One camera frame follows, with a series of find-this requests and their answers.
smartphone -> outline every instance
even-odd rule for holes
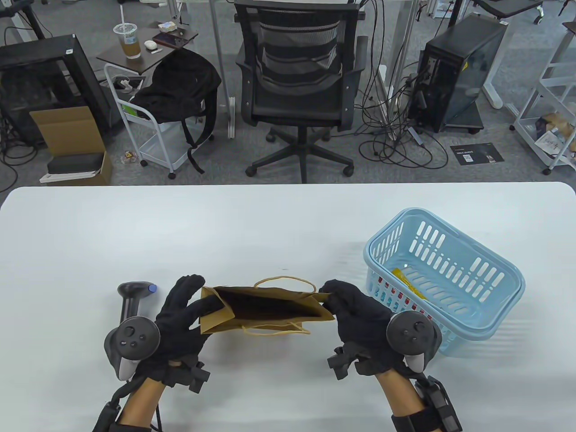
[[[178,37],[175,35],[170,35],[168,33],[158,33],[156,36],[152,38],[154,42],[159,45],[164,45],[166,47],[174,48],[177,50],[178,48],[182,48],[184,45],[188,43],[188,40]]]

yellow item in basket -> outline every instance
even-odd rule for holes
[[[402,270],[400,270],[399,268],[395,268],[392,274],[396,276],[398,279],[400,279],[402,282],[404,282],[404,284],[408,287],[408,289],[412,291],[414,294],[416,294],[418,297],[424,300],[428,300],[426,297],[424,297],[424,295],[420,291],[416,289],[414,285],[410,283],[408,278],[406,278],[406,276],[404,276],[404,273],[402,273]]]

gray carpet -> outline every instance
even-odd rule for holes
[[[384,55],[389,51],[393,36],[393,26],[398,11],[398,2],[386,3],[386,29]],[[542,67],[564,34],[563,21],[572,18],[572,10],[567,10],[562,17],[557,17],[561,3],[546,2],[544,4],[546,17],[539,26],[532,24],[536,12],[529,11],[520,17],[520,28],[516,33],[511,49],[506,56],[494,85],[500,92],[504,101],[511,101],[521,106],[526,100],[530,88],[535,84]],[[215,62],[214,36],[210,24],[209,9],[206,3],[193,5],[194,19],[199,36],[195,39],[195,50]],[[166,20],[167,9],[152,9],[138,2],[125,4],[127,20],[138,25],[146,25],[153,20]],[[113,43],[117,43],[112,34],[112,27],[119,21],[118,6],[115,0],[86,0],[73,5],[61,4],[52,0],[47,6],[35,5],[35,10],[42,23],[55,35],[76,33],[86,55],[91,59],[92,66],[97,75],[102,76],[98,69],[102,63],[94,57]],[[217,3],[220,35],[223,50],[226,54],[226,77],[229,89],[237,97],[240,95],[240,73],[233,63],[234,56],[241,44],[241,32],[238,24],[234,24],[233,5],[225,2]],[[436,31],[440,20],[422,16],[416,22],[410,46],[407,63],[418,58],[418,51],[424,47]],[[7,19],[0,20],[2,26],[9,25]],[[372,10],[367,7],[367,19],[360,23],[358,33],[372,34]],[[576,50],[569,51],[569,57],[576,58]],[[222,92],[220,102],[223,104]],[[446,132],[438,134],[436,138],[448,152],[448,164],[438,170],[408,169],[393,165],[366,161],[358,154],[358,145],[367,138],[346,136],[332,138],[329,143],[322,143],[327,148],[352,158],[355,162],[353,177],[342,175],[342,167],[328,161],[319,161],[309,158],[309,177],[311,183],[413,183],[413,182],[449,182],[449,181],[563,181],[576,188],[576,172],[566,166],[556,168],[552,175],[543,176],[544,168],[540,160],[523,143],[515,132],[508,129],[513,118],[507,110],[494,110],[490,107],[484,96],[480,96],[478,107],[484,121],[485,129],[479,134],[471,136],[463,133]],[[361,120],[357,111],[355,123],[360,125]],[[199,175],[188,163],[178,171],[175,180],[167,178],[168,171],[160,166],[150,164],[142,168],[138,164],[122,164],[121,155],[125,150],[131,149],[131,143],[125,130],[120,129],[114,136],[106,137],[108,151],[112,157],[114,185],[142,185],[142,184],[262,184],[262,183],[299,183],[300,171],[296,158],[270,165],[259,169],[256,177],[248,178],[244,174],[245,168],[255,159],[272,153],[279,148],[280,143],[267,143],[264,139],[269,125],[259,124],[250,127],[244,124],[241,118],[236,121],[236,138],[228,140],[226,137],[226,122],[223,116],[215,130],[216,140],[202,146],[195,157],[198,163],[206,170],[206,174]],[[138,139],[144,139],[148,131],[138,130]],[[445,156],[443,151],[429,137],[424,137],[429,149],[434,154],[431,165],[441,165]],[[504,157],[504,162],[498,164],[484,164],[473,166],[460,166],[450,150],[450,145],[462,143],[492,142]],[[414,159],[424,162],[423,154],[413,143],[406,145],[407,151]],[[17,187],[39,185],[38,179],[46,172],[46,162],[50,155],[42,150],[31,163],[18,167],[19,180]],[[0,189],[9,184],[13,174],[0,165]],[[0,203],[3,202],[7,192],[0,194]]]

backpack strap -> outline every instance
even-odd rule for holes
[[[188,149],[188,160],[194,169],[200,174],[204,174],[205,171],[200,168],[198,163],[192,157],[192,151],[197,149],[199,145],[203,144],[204,141],[206,141],[210,135],[212,135],[212,132],[214,132],[214,126],[216,125],[217,96],[218,89],[216,88],[208,93],[204,98],[205,109],[200,113],[200,116],[205,116],[206,118],[204,120],[204,129],[202,130],[202,133],[198,137],[197,141],[194,141],[190,131],[188,130],[188,126],[186,126],[185,119],[182,119],[182,129],[184,130],[184,136],[186,137],[186,142],[190,144],[190,148]]]

plastic cup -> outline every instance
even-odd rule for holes
[[[114,27],[114,33],[118,35],[122,51],[129,59],[137,59],[140,57],[140,43],[138,42],[138,35],[136,31],[138,27],[136,24],[127,22],[125,24],[118,24]]]

